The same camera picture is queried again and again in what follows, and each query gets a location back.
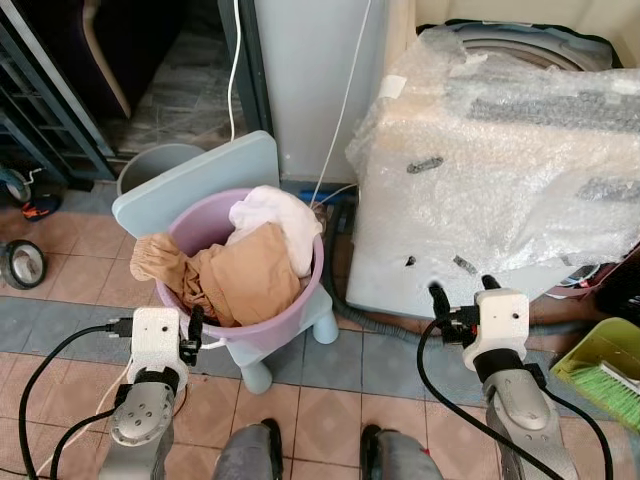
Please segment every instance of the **beige cloth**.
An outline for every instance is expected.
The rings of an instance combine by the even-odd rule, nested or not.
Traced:
[[[213,245],[189,258],[170,235],[138,239],[131,274],[157,279],[189,309],[201,305],[223,327],[253,325],[283,312],[300,291],[282,229],[266,223],[237,243]]]

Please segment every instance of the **white cloth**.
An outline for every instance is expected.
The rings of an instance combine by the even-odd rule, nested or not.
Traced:
[[[313,210],[301,200],[278,188],[256,187],[231,207],[229,220],[236,230],[227,245],[236,243],[267,222],[279,225],[284,233],[291,268],[298,278],[310,274],[313,239],[322,232],[322,225]]]

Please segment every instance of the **stool leg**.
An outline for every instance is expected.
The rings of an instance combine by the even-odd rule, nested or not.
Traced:
[[[254,395],[260,395],[269,390],[273,377],[264,363],[256,362],[240,368],[240,371],[244,386]]]
[[[338,333],[340,333],[340,331],[338,330],[336,317],[333,316],[333,312],[331,310],[320,317],[320,320],[313,325],[313,338],[323,345],[329,345],[330,343],[335,342],[338,338]]]

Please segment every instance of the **laundry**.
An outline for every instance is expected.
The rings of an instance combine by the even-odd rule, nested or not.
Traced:
[[[291,268],[282,229],[264,223],[233,245],[189,258],[168,234],[136,242],[131,273],[167,285],[189,309],[201,305],[223,327],[268,320],[293,303],[300,281]]]
[[[227,245],[240,241],[266,222],[279,225],[293,271],[298,278],[310,274],[313,239],[322,232],[322,224],[301,200],[278,188],[256,187],[231,207],[229,220],[236,230]]]

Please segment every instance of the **bubble wrap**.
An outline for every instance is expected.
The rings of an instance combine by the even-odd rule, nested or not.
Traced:
[[[356,247],[438,278],[615,262],[640,239],[640,70],[543,70],[423,33],[347,148]]]

